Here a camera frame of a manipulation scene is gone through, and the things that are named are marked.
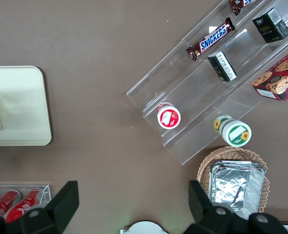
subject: sunflower logo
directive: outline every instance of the sunflower logo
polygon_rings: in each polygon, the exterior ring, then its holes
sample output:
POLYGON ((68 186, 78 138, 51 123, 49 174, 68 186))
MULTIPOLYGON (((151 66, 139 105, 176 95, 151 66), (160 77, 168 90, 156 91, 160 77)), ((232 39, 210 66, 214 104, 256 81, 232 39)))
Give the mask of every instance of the sunflower logo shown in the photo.
POLYGON ((244 131, 241 135, 241 139, 242 140, 247 140, 249 137, 249 132, 248 131, 244 131))
POLYGON ((214 121, 214 123, 213 123, 214 128, 215 128, 216 131, 219 131, 220 122, 221 122, 221 120, 216 119, 216 120, 214 121))

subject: red can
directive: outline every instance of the red can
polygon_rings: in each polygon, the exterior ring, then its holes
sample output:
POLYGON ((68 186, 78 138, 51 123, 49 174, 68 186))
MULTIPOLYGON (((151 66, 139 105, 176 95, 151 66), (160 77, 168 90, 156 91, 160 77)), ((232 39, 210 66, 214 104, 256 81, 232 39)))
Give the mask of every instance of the red can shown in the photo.
POLYGON ((31 190, 26 197, 21 200, 11 211, 8 213, 5 222, 13 222, 23 216, 31 207, 38 205, 41 201, 43 190, 35 188, 31 190))
POLYGON ((16 190, 8 191, 0 199, 0 216, 4 215, 12 205, 17 204, 21 200, 21 194, 16 190))

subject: clear plastic tray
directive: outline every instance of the clear plastic tray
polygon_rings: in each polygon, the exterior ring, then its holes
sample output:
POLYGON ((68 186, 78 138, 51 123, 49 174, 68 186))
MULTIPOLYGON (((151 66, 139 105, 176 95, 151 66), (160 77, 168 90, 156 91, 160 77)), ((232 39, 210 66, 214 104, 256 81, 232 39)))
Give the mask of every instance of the clear plastic tray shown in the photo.
POLYGON ((52 199, 49 185, 0 185, 0 198, 10 190, 17 190, 20 192, 21 198, 24 199, 25 196, 34 188, 40 188, 43 190, 40 203, 37 206, 45 207, 52 199))
POLYGON ((232 12, 228 0, 222 1, 127 92, 142 109, 144 119, 162 137, 163 145, 181 164, 219 136, 212 127, 216 117, 228 114, 240 119, 263 100, 251 82, 270 68, 273 60, 279 61, 288 53, 288 36, 266 44, 252 22, 272 7, 288 26, 288 0, 257 0, 238 16, 232 12), (207 36, 210 28, 221 25, 226 17, 231 17, 236 30, 193 61, 186 48, 207 36), (207 60, 215 51, 223 51, 230 60, 238 75, 235 80, 219 80, 207 60), (181 123, 175 129, 163 129, 157 122, 157 107, 163 101, 172 103, 181 113, 181 123))

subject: candy bar wrapper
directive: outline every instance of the candy bar wrapper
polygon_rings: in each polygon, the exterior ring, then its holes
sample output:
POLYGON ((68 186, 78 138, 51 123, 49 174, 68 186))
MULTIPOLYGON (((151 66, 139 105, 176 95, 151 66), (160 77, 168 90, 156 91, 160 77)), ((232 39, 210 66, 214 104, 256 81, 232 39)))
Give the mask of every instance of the candy bar wrapper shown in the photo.
POLYGON ((251 4, 254 1, 256 0, 229 0, 231 8, 236 16, 240 14, 243 7, 251 4))
POLYGON ((196 43, 187 48, 186 51, 189 53, 191 58, 196 61, 199 55, 201 55, 203 52, 205 52, 233 30, 235 30, 235 27, 232 24, 230 17, 228 17, 226 18, 226 21, 217 27, 212 33, 202 39, 199 43, 196 43))

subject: black box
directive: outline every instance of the black box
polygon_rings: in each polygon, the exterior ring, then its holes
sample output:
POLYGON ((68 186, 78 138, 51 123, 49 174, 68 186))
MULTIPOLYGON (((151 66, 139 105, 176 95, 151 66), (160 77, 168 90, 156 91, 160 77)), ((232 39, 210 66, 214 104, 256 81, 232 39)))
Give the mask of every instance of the black box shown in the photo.
POLYGON ((275 8, 252 21, 266 43, 282 40, 288 35, 288 28, 275 8))
POLYGON ((237 77, 231 63, 222 51, 208 55, 208 60, 220 80, 231 81, 237 77))

